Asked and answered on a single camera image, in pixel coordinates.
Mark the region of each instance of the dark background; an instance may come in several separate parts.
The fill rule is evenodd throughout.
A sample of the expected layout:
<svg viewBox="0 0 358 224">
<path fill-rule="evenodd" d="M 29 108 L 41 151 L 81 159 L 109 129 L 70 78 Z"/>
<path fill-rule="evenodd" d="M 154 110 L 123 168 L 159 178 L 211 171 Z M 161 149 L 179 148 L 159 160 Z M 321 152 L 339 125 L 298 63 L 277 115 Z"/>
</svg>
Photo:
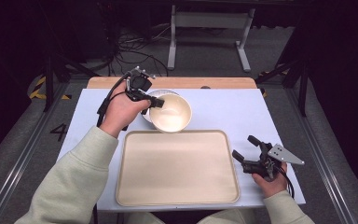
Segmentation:
<svg viewBox="0 0 358 224">
<path fill-rule="evenodd" d="M 0 1 L 0 142 L 30 104 L 27 90 L 46 55 L 58 52 L 78 63 L 109 57 L 117 50 L 120 25 L 148 38 L 149 27 L 169 22 L 169 6 L 144 8 L 139 21 L 141 8 L 100 3 L 103 14 L 94 1 Z M 296 26 L 282 63 L 308 62 L 324 113 L 358 177 L 358 1 L 315 4 L 322 7 L 305 13 L 257 10 L 254 25 Z"/>
</svg>

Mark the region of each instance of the wrist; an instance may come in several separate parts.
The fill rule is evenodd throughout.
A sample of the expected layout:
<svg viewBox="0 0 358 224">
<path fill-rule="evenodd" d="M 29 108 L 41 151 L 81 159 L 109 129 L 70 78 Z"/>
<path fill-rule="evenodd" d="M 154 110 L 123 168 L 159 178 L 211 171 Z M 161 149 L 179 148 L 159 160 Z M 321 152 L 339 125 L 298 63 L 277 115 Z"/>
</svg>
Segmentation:
<svg viewBox="0 0 358 224">
<path fill-rule="evenodd" d="M 272 196 L 274 196 L 276 194 L 279 194 L 279 193 L 281 193 L 283 191 L 287 192 L 286 189 L 275 189 L 275 190 L 271 190 L 271 191 L 268 191 L 268 192 L 264 192 L 264 197 L 267 199 L 267 198 L 270 198 L 270 197 L 272 197 Z"/>
<path fill-rule="evenodd" d="M 113 124 L 108 124 L 106 122 L 103 122 L 101 124 L 100 129 L 115 138 L 118 138 L 118 135 L 121 132 L 121 128 Z"/>
</svg>

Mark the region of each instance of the person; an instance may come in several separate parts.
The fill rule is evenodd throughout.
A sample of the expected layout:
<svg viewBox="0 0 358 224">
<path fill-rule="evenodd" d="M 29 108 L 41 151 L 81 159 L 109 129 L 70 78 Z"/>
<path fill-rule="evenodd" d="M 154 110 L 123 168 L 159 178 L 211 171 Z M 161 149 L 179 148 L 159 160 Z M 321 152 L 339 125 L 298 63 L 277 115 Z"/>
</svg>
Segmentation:
<svg viewBox="0 0 358 224">
<path fill-rule="evenodd" d="M 122 82 L 112 95 L 123 92 Z M 34 193 L 29 211 L 16 221 L 21 223 L 89 223 L 108 177 L 108 166 L 115 153 L 120 131 L 129 125 L 150 102 L 131 101 L 126 94 L 117 95 L 108 106 L 100 127 L 91 127 L 83 139 L 50 169 Z M 286 180 L 279 175 L 267 182 L 253 175 L 266 197 L 265 204 L 272 223 L 313 223 L 286 191 Z M 163 224 L 151 213 L 125 216 L 129 224 Z M 229 209 L 206 217 L 202 224 L 255 223 L 251 209 Z"/>
</svg>

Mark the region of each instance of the beige tray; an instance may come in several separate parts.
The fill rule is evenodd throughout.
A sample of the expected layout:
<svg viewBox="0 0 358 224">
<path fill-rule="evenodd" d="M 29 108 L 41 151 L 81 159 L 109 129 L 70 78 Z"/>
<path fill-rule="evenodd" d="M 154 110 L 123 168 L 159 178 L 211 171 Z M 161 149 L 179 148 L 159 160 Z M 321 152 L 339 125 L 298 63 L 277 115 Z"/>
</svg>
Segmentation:
<svg viewBox="0 0 358 224">
<path fill-rule="evenodd" d="M 119 204 L 234 203 L 239 195 L 224 132 L 127 134 L 117 182 Z"/>
</svg>

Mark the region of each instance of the white table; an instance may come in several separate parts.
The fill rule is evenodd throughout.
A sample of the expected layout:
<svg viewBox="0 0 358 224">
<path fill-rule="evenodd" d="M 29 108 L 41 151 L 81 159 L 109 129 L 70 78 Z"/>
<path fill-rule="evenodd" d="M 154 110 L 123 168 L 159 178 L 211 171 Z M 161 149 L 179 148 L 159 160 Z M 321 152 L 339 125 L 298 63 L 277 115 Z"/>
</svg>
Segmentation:
<svg viewBox="0 0 358 224">
<path fill-rule="evenodd" d="M 236 149 L 247 160 L 257 161 L 260 155 L 259 148 L 247 141 L 248 135 L 253 135 L 264 142 L 270 142 L 272 145 L 282 144 L 262 94 L 258 89 L 170 90 L 186 98 L 192 107 L 193 117 L 186 127 L 187 130 L 222 130 L 228 136 L 231 150 Z M 96 111 L 108 92 L 108 89 L 85 89 L 82 91 L 59 158 L 71 150 L 83 138 L 90 127 L 97 123 L 98 115 Z M 241 193 L 240 198 L 235 203 L 138 207 L 119 205 L 116 201 L 116 187 L 123 138 L 130 131 L 150 129 L 154 129 L 153 125 L 139 115 L 126 132 L 120 133 L 118 140 L 121 144 L 119 143 L 110 163 L 108 181 L 98 201 L 99 210 L 114 212 L 172 211 L 228 209 L 264 205 L 261 189 L 249 174 L 242 172 L 241 165 L 237 161 L 234 161 L 234 164 Z M 295 188 L 296 202 L 305 203 L 301 188 L 290 164 L 288 165 L 288 176 Z"/>
</svg>

